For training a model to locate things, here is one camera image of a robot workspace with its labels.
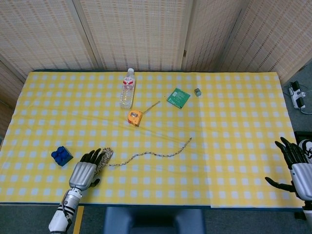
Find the green card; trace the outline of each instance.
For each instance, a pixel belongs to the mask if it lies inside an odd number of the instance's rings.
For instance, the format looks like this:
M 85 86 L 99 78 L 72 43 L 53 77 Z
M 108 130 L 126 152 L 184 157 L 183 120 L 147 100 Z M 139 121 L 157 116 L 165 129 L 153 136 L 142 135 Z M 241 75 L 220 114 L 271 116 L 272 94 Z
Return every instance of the green card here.
M 172 94 L 167 98 L 167 101 L 171 104 L 175 105 L 176 107 L 182 109 L 184 104 L 189 99 L 190 95 L 185 93 L 184 91 L 176 88 Z

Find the gingham tablecloth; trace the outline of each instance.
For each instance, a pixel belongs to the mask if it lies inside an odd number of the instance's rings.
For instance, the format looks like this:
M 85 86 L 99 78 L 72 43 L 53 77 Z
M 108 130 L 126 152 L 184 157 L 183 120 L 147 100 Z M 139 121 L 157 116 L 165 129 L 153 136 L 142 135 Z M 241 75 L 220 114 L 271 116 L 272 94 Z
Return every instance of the gingham tablecloth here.
M 105 167 L 102 181 L 82 203 L 299 207 L 294 194 L 264 179 L 289 182 L 274 141 L 294 141 L 276 73 L 136 72 L 133 108 L 140 127 L 119 106 L 125 72 L 29 74 L 0 152 L 0 202 L 58 203 L 84 153 L 112 147 L 111 163 L 135 153 L 121 167 Z M 176 88 L 191 97 L 180 110 L 166 101 Z M 202 91 L 200 97 L 193 93 Z M 73 159 L 58 166 L 51 152 L 65 146 Z

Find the blue toy block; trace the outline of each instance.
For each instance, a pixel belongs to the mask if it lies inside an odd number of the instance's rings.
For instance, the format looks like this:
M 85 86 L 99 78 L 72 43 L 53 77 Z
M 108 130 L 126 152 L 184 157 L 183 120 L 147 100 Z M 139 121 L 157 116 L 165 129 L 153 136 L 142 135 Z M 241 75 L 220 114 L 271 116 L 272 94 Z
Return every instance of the blue toy block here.
M 60 146 L 56 151 L 53 151 L 51 153 L 51 157 L 54 158 L 55 162 L 59 166 L 64 166 L 73 158 L 73 156 L 64 146 Z

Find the gray floor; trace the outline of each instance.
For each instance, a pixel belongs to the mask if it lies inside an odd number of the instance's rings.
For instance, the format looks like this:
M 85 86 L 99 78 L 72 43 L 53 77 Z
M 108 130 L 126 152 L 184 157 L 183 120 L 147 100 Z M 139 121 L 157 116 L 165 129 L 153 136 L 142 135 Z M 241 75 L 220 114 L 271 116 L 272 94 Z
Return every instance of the gray floor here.
M 312 63 L 298 72 L 291 81 L 299 81 L 302 90 L 312 90 Z M 288 94 L 287 83 L 283 91 Z M 312 116 L 295 110 L 284 95 L 294 131 L 312 131 Z M 312 92 L 305 98 L 306 112 L 312 112 Z M 49 233 L 48 224 L 57 206 L 0 206 L 1 234 Z M 85 207 L 80 233 L 99 234 L 103 229 L 104 207 Z M 296 220 L 292 212 L 205 210 L 208 234 L 308 234 L 306 221 Z

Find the tape measure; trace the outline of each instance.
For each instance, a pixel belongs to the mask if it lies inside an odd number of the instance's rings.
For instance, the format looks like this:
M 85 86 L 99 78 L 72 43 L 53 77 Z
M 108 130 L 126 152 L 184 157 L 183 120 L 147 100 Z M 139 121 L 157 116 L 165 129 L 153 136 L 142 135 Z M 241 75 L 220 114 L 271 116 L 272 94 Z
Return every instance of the tape measure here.
M 160 103 L 160 101 L 156 102 L 154 105 L 152 105 L 150 108 L 148 108 L 146 111 L 141 112 L 141 111 L 137 111 L 137 110 L 131 110 L 128 113 L 128 122 L 133 124 L 134 126 L 138 127 L 140 125 L 142 116 L 148 112 L 149 110 L 151 110 L 154 106 L 156 106 L 158 103 Z

